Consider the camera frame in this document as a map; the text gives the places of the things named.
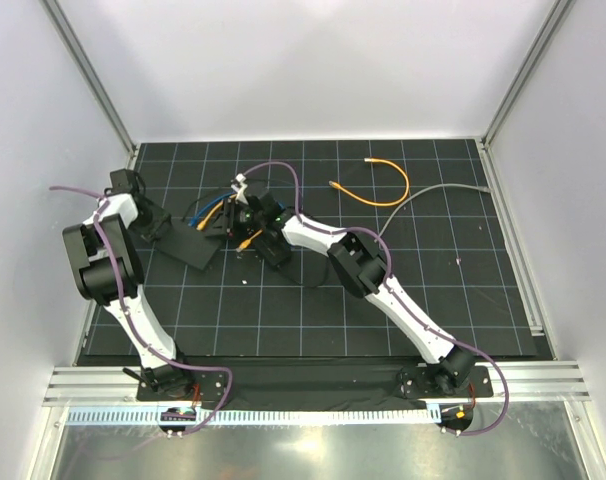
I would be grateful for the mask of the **black network switch box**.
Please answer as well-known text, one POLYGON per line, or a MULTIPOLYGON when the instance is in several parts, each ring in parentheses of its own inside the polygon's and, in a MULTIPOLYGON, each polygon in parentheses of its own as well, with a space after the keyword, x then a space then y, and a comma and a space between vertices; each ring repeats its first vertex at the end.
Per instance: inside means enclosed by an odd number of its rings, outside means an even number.
POLYGON ((220 245, 218 239, 181 222, 172 222, 155 242, 160 252, 199 270, 209 265, 220 245))

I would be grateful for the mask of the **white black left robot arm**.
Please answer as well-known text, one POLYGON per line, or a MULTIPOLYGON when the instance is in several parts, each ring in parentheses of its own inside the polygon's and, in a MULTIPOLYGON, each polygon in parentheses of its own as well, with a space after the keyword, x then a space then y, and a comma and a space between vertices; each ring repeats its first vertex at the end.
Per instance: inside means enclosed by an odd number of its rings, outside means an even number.
POLYGON ((140 371, 125 372, 153 393, 186 399, 193 392, 195 377, 181 362, 184 357, 175 340, 161 327, 145 297, 142 264, 127 233, 140 216, 134 197, 67 190, 97 201, 87 220, 63 230, 78 291, 116 319, 134 345, 140 371))

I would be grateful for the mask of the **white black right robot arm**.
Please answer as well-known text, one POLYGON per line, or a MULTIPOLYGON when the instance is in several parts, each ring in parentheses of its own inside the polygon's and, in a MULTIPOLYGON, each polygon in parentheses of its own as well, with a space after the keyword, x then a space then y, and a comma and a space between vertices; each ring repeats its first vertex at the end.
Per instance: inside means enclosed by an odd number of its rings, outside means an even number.
POLYGON ((253 244, 275 265, 293 247, 327 258, 341 285, 351 295, 381 310, 417 348, 427 364, 431 384, 443 395, 456 396, 470 381, 475 366, 472 347, 440 328, 406 293, 393 273, 389 247, 365 227, 334 227, 286 208, 272 197, 229 194, 191 221, 212 236, 253 244))

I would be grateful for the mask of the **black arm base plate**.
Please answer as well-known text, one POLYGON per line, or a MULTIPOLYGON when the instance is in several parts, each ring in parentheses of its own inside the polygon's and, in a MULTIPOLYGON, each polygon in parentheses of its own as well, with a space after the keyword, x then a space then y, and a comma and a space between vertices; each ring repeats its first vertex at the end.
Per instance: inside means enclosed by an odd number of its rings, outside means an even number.
POLYGON ((348 410, 406 406, 423 399, 490 398, 488 369, 476 366, 463 385, 445 393, 430 368, 408 360, 268 361, 232 368, 226 405, 246 410, 348 410))

